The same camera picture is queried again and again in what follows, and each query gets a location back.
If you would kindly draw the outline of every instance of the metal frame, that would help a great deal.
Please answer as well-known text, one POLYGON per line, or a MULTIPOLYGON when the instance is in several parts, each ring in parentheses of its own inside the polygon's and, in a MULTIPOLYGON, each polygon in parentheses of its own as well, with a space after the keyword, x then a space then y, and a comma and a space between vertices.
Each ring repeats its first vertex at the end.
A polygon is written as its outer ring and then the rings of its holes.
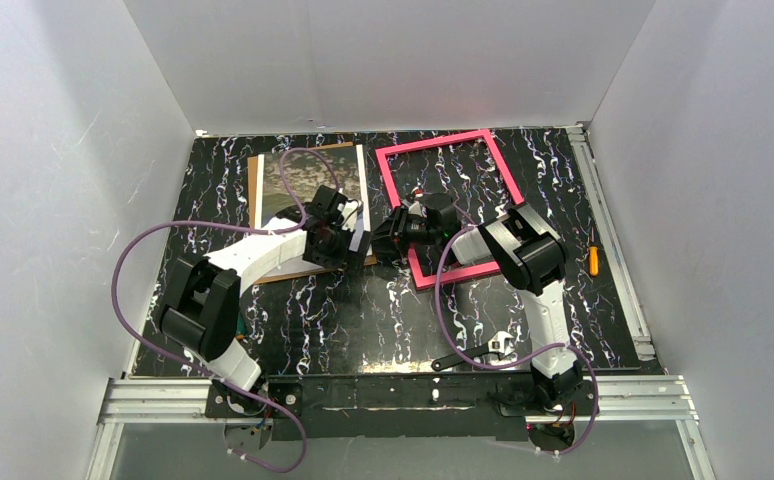
MULTIPOLYGON (((619 238, 605 203, 585 131, 580 125, 565 128, 596 217, 599 235, 610 260, 609 268, 620 293, 623 313, 638 357, 641 360, 653 359, 655 350, 652 347, 649 328, 620 250, 619 238)), ((128 371, 136 361, 137 353, 138 349, 135 348, 128 371)), ((682 376, 611 375, 600 376, 598 382, 600 414, 597 421, 675 421, 693 478, 715 478, 699 433, 699 415, 682 376)), ((122 437, 122 428, 127 423, 257 423, 257 419, 251 418, 205 417, 209 388, 210 380, 205 378, 111 380, 102 404, 87 480, 110 478, 122 437)), ((525 420, 526 423, 543 422, 548 421, 548 417, 527 416, 525 420)), ((588 417, 578 416, 575 420, 584 422, 588 417)))

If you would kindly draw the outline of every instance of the black handle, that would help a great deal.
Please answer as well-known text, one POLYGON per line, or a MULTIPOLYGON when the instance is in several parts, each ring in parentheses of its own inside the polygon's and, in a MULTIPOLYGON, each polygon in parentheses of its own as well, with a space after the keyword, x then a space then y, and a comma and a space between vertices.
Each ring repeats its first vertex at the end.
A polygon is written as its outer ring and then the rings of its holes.
MULTIPOLYGON (((487 347, 486 343, 484 345, 479 345, 477 347, 464 350, 464 354, 469 358, 480 357, 481 355, 487 355, 488 353, 490 353, 490 348, 487 347)), ((435 372, 439 372, 447 368, 454 367, 455 365, 463 362, 463 358, 459 357, 457 353, 453 353, 431 362, 431 369, 435 372)))

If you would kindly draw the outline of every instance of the red frame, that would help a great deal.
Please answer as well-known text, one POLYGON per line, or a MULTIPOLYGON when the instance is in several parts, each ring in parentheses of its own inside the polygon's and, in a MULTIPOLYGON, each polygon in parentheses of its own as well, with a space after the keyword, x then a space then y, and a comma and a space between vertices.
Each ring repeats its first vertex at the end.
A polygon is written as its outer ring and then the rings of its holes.
MULTIPOLYGON (((478 139, 484 140, 484 143, 487 144, 487 148, 493 156, 496 168, 499 170, 499 174, 502 176, 502 180, 505 182, 505 187, 508 189, 508 193, 511 194, 511 199, 514 204, 522 203, 522 194, 519 192, 519 189, 517 189, 517 184, 514 182, 514 178, 511 176, 511 172, 508 170, 505 159, 502 158, 502 154, 499 152, 499 148, 496 146, 496 141, 493 139, 490 130, 475 130, 473 132, 458 133, 455 135, 447 135, 445 137, 436 137, 429 140, 421 140, 419 142, 377 149, 375 151, 375 156, 378 158, 378 166, 381 169, 381 176, 384 178, 384 186, 387 188, 390 206, 393 208, 398 207, 401 205, 401 199, 399 198, 399 192, 396 190, 396 183, 393 181, 393 172, 390 171, 390 162, 387 160, 388 157, 400 153, 416 152, 427 148, 442 147, 478 139)), ((422 267, 420 266, 415 248, 410 248, 408 250, 408 263, 411 266, 411 273, 413 274, 414 283, 416 284, 417 289, 434 286, 435 275, 422 274, 422 267)), ((499 265, 497 265, 496 262, 460 267, 443 273, 440 276, 440 283, 445 285, 498 272, 499 265)))

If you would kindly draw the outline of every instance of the cable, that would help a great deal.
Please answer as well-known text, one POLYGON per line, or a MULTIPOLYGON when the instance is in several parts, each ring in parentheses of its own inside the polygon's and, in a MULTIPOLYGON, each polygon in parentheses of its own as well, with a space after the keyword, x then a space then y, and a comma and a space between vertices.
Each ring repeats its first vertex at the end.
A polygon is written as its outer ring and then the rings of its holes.
MULTIPOLYGON (((194 220, 177 220, 177 221, 171 221, 171 222, 165 222, 161 223, 159 225, 155 225, 148 230, 140 233, 137 235, 133 240, 128 242, 128 245, 125 246, 125 249, 122 251, 122 253, 119 255, 119 258, 116 260, 116 267, 113 269, 113 277, 111 279, 110 283, 110 302, 113 305, 113 311, 116 313, 116 318, 119 320, 119 323, 122 325, 122 327, 128 331, 128 333, 137 339, 140 344, 142 344, 144 347, 148 348, 152 352, 161 355, 163 357, 169 358, 171 360, 174 360, 176 362, 182 363, 186 366, 189 366, 191 368, 194 368, 196 371, 207 375, 209 377, 213 377, 214 374, 207 368, 193 363, 186 358, 183 358, 179 355, 176 355, 174 353, 167 352, 166 350, 158 347, 157 345, 151 343, 151 341, 144 338, 140 333, 135 330, 129 323, 128 320, 125 319, 125 315, 122 313, 122 309, 119 307, 119 295, 118 295, 118 282, 119 282, 119 273, 122 271, 122 266, 125 263, 125 259, 128 257, 128 254, 131 253, 131 250, 135 246, 137 246, 140 241, 142 241, 147 236, 151 235, 154 232, 157 232, 159 230, 163 229, 169 229, 173 227, 207 227, 207 228, 218 228, 220 230, 228 230, 231 232, 237 232, 237 233, 245 233, 250 235, 281 235, 284 233, 290 233, 295 230, 300 229, 304 224, 305 220, 307 219, 307 213, 305 212, 305 208, 302 205, 301 200, 299 200, 299 197, 296 196, 296 192, 293 191, 293 187, 290 186, 290 181, 287 180, 287 175, 284 173, 284 160, 287 158, 287 156, 293 152, 303 152, 303 153, 309 153, 316 158, 318 158, 325 166, 328 168, 328 171, 331 173, 331 178, 334 180, 334 184, 336 185, 337 190, 340 189, 340 182, 337 180, 337 175, 334 173, 334 169, 331 168, 331 165, 328 163, 328 160, 325 159, 319 152, 316 152, 314 150, 310 150, 307 148, 291 148, 284 152, 283 155, 281 155, 281 159, 278 161, 278 169, 281 176, 281 183, 284 184, 284 189, 287 190, 287 193, 290 194, 290 196, 293 199, 293 202, 296 204, 296 207, 298 207, 299 212, 301 213, 301 220, 299 220, 299 223, 297 223, 295 226, 287 227, 287 228, 281 228, 278 230, 258 230, 254 228, 249 227, 238 227, 234 225, 226 225, 223 223, 214 223, 214 222, 201 222, 201 221, 194 221, 194 220)), ((293 462, 288 467, 278 467, 275 465, 272 465, 271 463, 264 462, 263 460, 253 457, 247 453, 244 453, 242 451, 233 449, 232 451, 234 453, 237 453, 237 455, 240 456, 243 460, 250 460, 251 462, 254 462, 261 467, 276 473, 287 473, 296 467, 299 466, 299 464, 302 463, 302 460, 305 458, 305 454, 307 453, 307 435, 305 435, 305 427, 302 425, 302 422, 296 417, 293 412, 287 410, 285 407, 273 402, 272 400, 268 398, 264 398, 258 395, 255 395, 254 393, 247 392, 240 388, 237 385, 234 385, 232 383, 229 383, 227 380, 222 379, 222 383, 230 388, 231 390, 237 392, 238 394, 251 398, 254 401, 262 402, 266 406, 274 408, 278 410, 279 412, 283 413, 287 417, 290 418, 290 420, 293 421, 293 423, 296 425, 296 428, 299 429, 299 433, 302 435, 302 452, 299 454, 299 458, 296 459, 295 462, 293 462)))
POLYGON ((459 356, 461 359, 472 365, 473 367, 480 368, 482 370, 503 370, 505 368, 510 367, 516 367, 517 365, 522 365, 525 362, 531 361, 534 357, 540 355, 541 353, 548 352, 549 350, 552 350, 553 348, 566 348, 570 351, 572 351, 578 359, 584 363, 584 365, 587 367, 587 373, 590 375, 590 380, 593 382, 593 409, 590 413, 590 420, 587 422, 587 427, 584 429, 584 433, 581 434, 581 436, 573 442, 572 446, 561 450, 561 451, 555 451, 555 454, 563 455, 567 453, 571 453, 573 450, 578 448, 579 445, 584 443, 584 440, 587 438, 587 435, 590 433, 591 430, 593 430, 593 424, 596 422, 596 415, 599 414, 599 384, 596 380, 596 372, 593 371, 593 367, 590 365, 590 361, 587 359, 587 357, 584 356, 583 353, 581 353, 581 350, 578 348, 567 345, 564 343, 550 343, 549 345, 546 345, 544 347, 541 347, 528 355, 518 359, 514 360, 510 363, 505 363, 503 365, 486 365, 483 363, 476 362, 469 356, 467 356, 463 351, 461 351, 457 344, 455 344, 455 341, 452 340, 452 337, 449 335, 449 331, 446 329, 446 321, 443 319, 443 307, 440 305, 440 287, 441 287, 441 279, 440 276, 443 274, 443 267, 446 264, 446 256, 449 254, 449 251, 452 249, 452 245, 455 243, 455 240, 458 239, 461 235, 469 232, 474 227, 464 227, 459 231, 454 237, 449 239, 449 242, 446 243, 446 246, 443 248, 443 253, 440 255, 440 262, 437 264, 437 274, 434 277, 434 311, 437 314, 437 321, 440 323, 440 329, 443 332, 443 337, 446 338, 446 343, 449 344, 450 347, 452 347, 452 350, 459 356))

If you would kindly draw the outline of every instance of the black marble table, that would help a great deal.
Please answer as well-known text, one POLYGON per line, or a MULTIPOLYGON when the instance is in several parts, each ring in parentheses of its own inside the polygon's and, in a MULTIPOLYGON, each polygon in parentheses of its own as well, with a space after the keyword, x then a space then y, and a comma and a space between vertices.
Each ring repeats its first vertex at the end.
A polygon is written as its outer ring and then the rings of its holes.
MULTIPOLYGON (((602 269, 595 278, 587 273, 588 246, 598 244, 600 252, 604 249, 566 132, 557 128, 492 132, 526 201, 546 217, 569 248, 564 302, 572 342, 597 368, 639 368, 610 269, 602 269)), ((455 132, 198 138, 184 174, 175 219, 247 225, 248 157, 290 147, 354 142, 364 147, 374 227, 390 211, 375 150, 451 133, 455 132)), ((400 155, 392 166, 400 193, 416 187, 448 192, 476 222, 492 218, 509 205, 483 143, 400 155)), ((167 267, 179 253, 204 253, 240 238, 205 228, 170 232, 148 319, 157 308, 167 267)), ((604 253, 601 255, 602 264, 607 265, 604 253)), ((421 258, 424 270, 432 269, 434 256, 421 258)), ((471 347, 496 331, 507 330, 516 337, 519 354, 528 352, 529 332, 522 307, 501 275, 448 285, 443 291, 449 335, 458 345, 471 347)), ((254 286, 243 296, 241 306, 248 330, 243 342, 270 375, 430 372, 433 359, 450 353, 434 318, 433 290, 417 291, 406 264, 254 286)), ((185 353, 150 321, 144 335, 167 350, 185 353)), ((144 348, 133 374, 196 375, 144 348)))

